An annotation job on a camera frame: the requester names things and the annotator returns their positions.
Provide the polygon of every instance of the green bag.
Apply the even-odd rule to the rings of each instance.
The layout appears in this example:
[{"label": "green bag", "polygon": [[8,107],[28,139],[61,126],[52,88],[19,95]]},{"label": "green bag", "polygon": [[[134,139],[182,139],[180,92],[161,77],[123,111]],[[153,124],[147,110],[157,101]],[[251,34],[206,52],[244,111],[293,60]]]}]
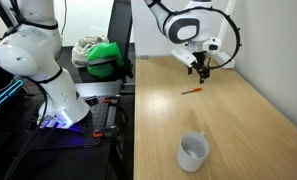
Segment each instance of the green bag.
[{"label": "green bag", "polygon": [[[88,53],[87,53],[87,61],[96,61],[96,59],[105,58],[107,56],[113,56],[117,55],[118,60],[117,64],[119,67],[122,67],[124,65],[120,50],[118,48],[117,43],[113,42],[110,44],[107,43],[101,43],[98,46],[93,47]],[[97,76],[99,78],[107,77],[114,73],[114,68],[108,63],[108,64],[102,64],[98,66],[87,66],[88,72],[94,76]]]}]

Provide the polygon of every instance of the plastic bag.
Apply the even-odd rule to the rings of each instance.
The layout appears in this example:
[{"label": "plastic bag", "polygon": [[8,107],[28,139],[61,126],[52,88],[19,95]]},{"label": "plastic bag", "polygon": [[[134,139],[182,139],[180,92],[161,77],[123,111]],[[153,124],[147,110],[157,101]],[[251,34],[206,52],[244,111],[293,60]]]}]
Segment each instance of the plastic bag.
[{"label": "plastic bag", "polygon": [[[124,65],[124,61],[122,59],[119,47],[115,42],[110,44],[101,43],[98,46],[93,47],[87,54],[87,60],[96,61],[96,59],[101,59],[113,55],[118,56],[117,64],[119,67],[122,67]],[[115,71],[110,63],[98,66],[88,66],[87,69],[90,74],[99,78],[109,76]]]},{"label": "plastic bag", "polygon": [[109,43],[105,36],[86,36],[79,39],[72,49],[72,64],[76,67],[87,67],[87,53],[100,43]]}]

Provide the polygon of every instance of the blue light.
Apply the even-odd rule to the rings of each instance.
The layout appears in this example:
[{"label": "blue light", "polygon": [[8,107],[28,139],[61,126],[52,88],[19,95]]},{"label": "blue light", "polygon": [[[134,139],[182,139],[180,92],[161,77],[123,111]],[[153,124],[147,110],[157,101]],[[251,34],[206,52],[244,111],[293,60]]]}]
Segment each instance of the blue light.
[{"label": "blue light", "polygon": [[12,93],[14,93],[18,88],[20,88],[23,85],[23,81],[22,80],[17,80],[13,85],[11,85],[9,88],[7,88],[2,94],[0,94],[0,104],[5,101],[8,97],[10,97],[12,95]]}]

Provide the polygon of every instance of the pen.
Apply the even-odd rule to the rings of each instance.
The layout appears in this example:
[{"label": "pen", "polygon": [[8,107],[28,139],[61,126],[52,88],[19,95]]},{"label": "pen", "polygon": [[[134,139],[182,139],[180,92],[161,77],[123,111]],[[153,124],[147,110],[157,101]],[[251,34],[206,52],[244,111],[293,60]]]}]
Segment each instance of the pen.
[{"label": "pen", "polygon": [[188,91],[184,91],[184,92],[181,92],[181,94],[187,94],[187,93],[191,93],[191,92],[196,92],[196,91],[201,91],[202,88],[199,87],[199,88],[194,88],[192,90],[188,90]]}]

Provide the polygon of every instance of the white cup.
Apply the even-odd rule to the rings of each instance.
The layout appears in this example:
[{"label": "white cup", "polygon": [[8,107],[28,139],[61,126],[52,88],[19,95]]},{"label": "white cup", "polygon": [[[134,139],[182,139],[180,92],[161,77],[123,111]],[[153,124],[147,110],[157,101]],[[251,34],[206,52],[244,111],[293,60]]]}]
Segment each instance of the white cup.
[{"label": "white cup", "polygon": [[181,137],[177,161],[185,171],[195,172],[205,162],[210,150],[205,136],[205,132],[189,132]]}]

